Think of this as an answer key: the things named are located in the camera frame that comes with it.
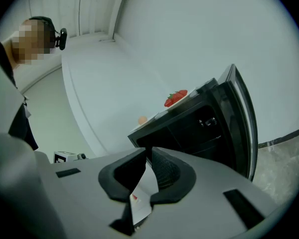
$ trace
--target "white wall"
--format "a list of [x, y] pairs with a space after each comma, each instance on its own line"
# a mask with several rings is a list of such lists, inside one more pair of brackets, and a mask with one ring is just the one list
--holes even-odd
[[126, 0], [117, 32], [174, 91], [235, 63], [259, 142], [299, 129], [299, 30], [278, 0]]
[[[65, 27], [69, 39], [88, 33], [104, 32], [112, 39], [117, 13], [122, 0], [15, 0], [0, 21], [0, 41], [9, 38], [19, 25], [33, 16], [52, 19], [55, 29]], [[32, 65], [21, 65], [14, 72], [16, 85], [20, 91], [61, 65], [60, 50]]]
[[[73, 113], [97, 156], [132, 148], [128, 135], [138, 118], [163, 108], [167, 94], [155, 75], [116, 42], [86, 41], [68, 47], [62, 67], [69, 75], [65, 84]], [[86, 121], [89, 128], [82, 126]]]
[[28, 109], [31, 130], [50, 162], [54, 151], [95, 155], [86, 143], [72, 114], [62, 77], [62, 70], [47, 75], [24, 93], [29, 97]]

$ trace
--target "black headset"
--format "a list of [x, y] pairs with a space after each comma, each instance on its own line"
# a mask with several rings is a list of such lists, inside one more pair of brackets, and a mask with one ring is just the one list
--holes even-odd
[[36, 20], [42, 21], [43, 23], [47, 24], [50, 27], [51, 31], [56, 32], [57, 34], [59, 34], [59, 36], [57, 36], [55, 38], [55, 47], [60, 47], [60, 50], [64, 50], [65, 43], [66, 43], [66, 37], [68, 35], [68, 33], [66, 31], [66, 28], [62, 28], [60, 30], [60, 32], [57, 32], [54, 28], [52, 20], [48, 17], [36, 16], [36, 17], [31, 17], [30, 19], [36, 19]]

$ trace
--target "small orange object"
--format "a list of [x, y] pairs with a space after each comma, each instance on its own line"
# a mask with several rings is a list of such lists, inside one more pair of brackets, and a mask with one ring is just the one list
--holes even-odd
[[146, 121], [148, 121], [148, 118], [146, 118], [145, 116], [140, 116], [139, 117], [139, 124], [140, 125], [144, 124]]

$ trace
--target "black microwave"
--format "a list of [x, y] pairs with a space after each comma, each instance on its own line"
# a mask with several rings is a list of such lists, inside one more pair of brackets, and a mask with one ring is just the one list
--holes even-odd
[[247, 87], [234, 64], [175, 109], [129, 136], [135, 147], [163, 147], [223, 163], [253, 180], [257, 122]]

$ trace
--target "open microwave door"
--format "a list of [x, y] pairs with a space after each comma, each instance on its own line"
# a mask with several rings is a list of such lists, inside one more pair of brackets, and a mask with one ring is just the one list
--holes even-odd
[[228, 128], [225, 135], [232, 142], [238, 172], [252, 181], [258, 154], [256, 115], [246, 84], [234, 64], [225, 70], [218, 85], [210, 91], [217, 103], [215, 106], [223, 114], [223, 126]]

